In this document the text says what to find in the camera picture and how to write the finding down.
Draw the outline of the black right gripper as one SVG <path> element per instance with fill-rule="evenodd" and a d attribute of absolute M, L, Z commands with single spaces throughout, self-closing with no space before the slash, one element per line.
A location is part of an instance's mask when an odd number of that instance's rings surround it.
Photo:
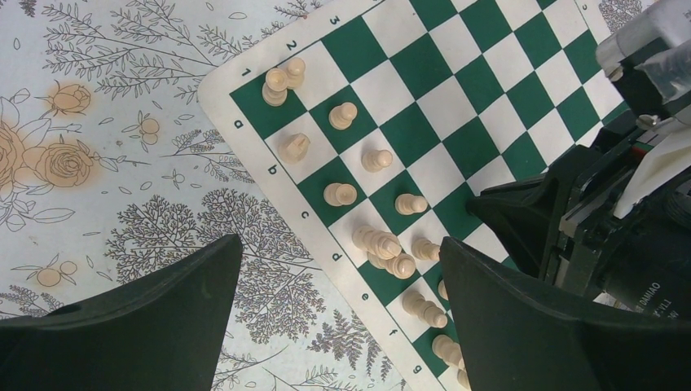
<path fill-rule="evenodd" d="M 625 111 L 547 175 L 466 202 L 517 268 L 564 291 L 602 293 L 659 318 L 690 316 L 689 133 L 646 130 Z"/>

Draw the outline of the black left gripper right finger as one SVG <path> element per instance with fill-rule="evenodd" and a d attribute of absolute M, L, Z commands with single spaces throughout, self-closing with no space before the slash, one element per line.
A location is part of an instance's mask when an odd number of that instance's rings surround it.
<path fill-rule="evenodd" d="M 587 300 L 452 237 L 440 262 L 472 389 L 689 389 L 688 321 Z"/>

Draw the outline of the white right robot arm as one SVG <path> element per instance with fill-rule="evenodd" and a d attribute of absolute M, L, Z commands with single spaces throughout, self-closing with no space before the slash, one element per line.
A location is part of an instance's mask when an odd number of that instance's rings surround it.
<path fill-rule="evenodd" d="M 689 319 L 689 2 L 656 2 L 595 56 L 627 110 L 546 173 L 488 188 L 466 208 L 530 277 Z"/>

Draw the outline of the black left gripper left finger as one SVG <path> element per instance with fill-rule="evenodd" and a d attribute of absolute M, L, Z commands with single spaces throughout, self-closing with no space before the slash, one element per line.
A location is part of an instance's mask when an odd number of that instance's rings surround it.
<path fill-rule="evenodd" d="M 238 235 L 224 235 L 118 288 L 3 320 L 2 389 L 210 389 L 242 250 Z"/>

